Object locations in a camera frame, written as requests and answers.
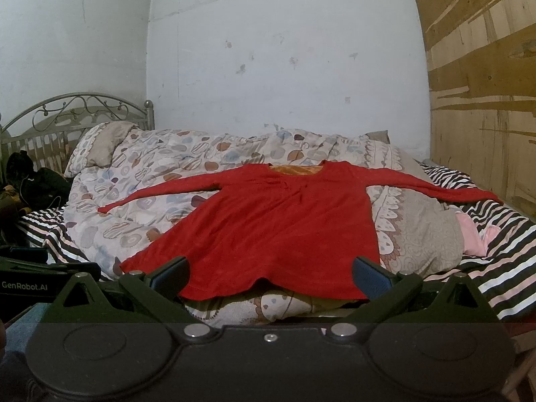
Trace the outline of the red long-sleeve dress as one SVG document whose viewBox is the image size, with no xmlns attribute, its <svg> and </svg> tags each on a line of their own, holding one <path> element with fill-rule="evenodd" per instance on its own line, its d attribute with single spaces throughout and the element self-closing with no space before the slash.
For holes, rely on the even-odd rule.
<svg viewBox="0 0 536 402">
<path fill-rule="evenodd" d="M 380 260 L 367 194 L 375 185 L 448 202 L 490 199 L 490 192 L 477 188 L 445 189 L 410 174 L 346 161 L 324 161 L 306 175 L 247 164 L 134 192 L 133 200 L 198 191 L 210 197 L 123 261 L 121 270 L 148 273 L 185 257 L 190 276 L 178 296 L 194 301 L 241 293 L 259 279 L 307 296 L 360 299 L 353 261 Z"/>
</svg>

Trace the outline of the patterned white duvet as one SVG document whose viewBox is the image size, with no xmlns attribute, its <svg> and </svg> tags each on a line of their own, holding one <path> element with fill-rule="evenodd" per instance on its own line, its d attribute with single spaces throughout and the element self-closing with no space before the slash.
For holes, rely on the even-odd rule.
<svg viewBox="0 0 536 402">
<path fill-rule="evenodd" d="M 455 268 L 464 239 L 403 151 L 368 137 L 301 130 L 253 138 L 132 129 L 104 166 L 93 129 L 67 173 L 70 237 L 112 278 L 176 257 L 170 291 L 197 320 L 268 324 L 362 298 L 352 262 L 423 277 Z"/>
</svg>

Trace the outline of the pink cloth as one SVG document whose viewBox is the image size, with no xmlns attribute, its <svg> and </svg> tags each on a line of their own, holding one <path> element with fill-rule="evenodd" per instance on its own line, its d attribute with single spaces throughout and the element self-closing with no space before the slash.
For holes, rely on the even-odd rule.
<svg viewBox="0 0 536 402">
<path fill-rule="evenodd" d="M 488 223 L 482 231 L 478 231 L 471 217 L 462 211 L 456 211 L 463 238 L 463 253 L 471 257 L 486 258 L 488 248 L 499 233 L 500 227 Z"/>
</svg>

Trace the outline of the black white striped bedsheet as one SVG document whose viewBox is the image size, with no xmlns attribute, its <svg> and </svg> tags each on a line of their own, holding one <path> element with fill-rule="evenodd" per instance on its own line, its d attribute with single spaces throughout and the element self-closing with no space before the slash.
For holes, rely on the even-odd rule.
<svg viewBox="0 0 536 402">
<path fill-rule="evenodd" d="M 445 189 L 476 188 L 459 173 L 436 167 L 422 168 L 431 183 Z M 68 205 L 25 214 L 17 231 L 35 246 L 48 250 L 52 262 L 93 262 L 70 237 L 65 222 Z M 471 257 L 462 251 L 460 263 L 453 269 L 427 276 L 446 280 L 467 273 L 501 318 L 509 318 L 535 305 L 535 226 L 526 217 L 490 197 L 488 200 L 458 203 L 444 202 L 448 210 L 467 213 L 482 231 L 488 223 L 500 227 L 498 237 L 488 248 L 486 258 Z"/>
</svg>

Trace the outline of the beige patterned pillow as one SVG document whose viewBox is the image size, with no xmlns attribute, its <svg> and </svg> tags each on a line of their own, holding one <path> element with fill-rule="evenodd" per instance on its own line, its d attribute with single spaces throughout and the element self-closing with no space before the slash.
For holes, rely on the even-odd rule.
<svg viewBox="0 0 536 402">
<path fill-rule="evenodd" d="M 115 149 L 137 125 L 127 121 L 97 124 L 79 140 L 65 168 L 65 177 L 74 178 L 84 168 L 110 166 Z"/>
</svg>

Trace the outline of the metal bed headboard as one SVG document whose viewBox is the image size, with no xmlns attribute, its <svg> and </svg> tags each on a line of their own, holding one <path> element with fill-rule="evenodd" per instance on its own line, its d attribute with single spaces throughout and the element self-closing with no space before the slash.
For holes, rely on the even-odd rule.
<svg viewBox="0 0 536 402">
<path fill-rule="evenodd" d="M 1 121 L 1 180 L 6 180 L 9 156 L 18 151 L 26 151 L 34 167 L 61 173 L 83 134 L 96 124 L 113 121 L 129 121 L 152 130 L 153 102 L 137 105 L 107 93 L 68 92 Z"/>
</svg>

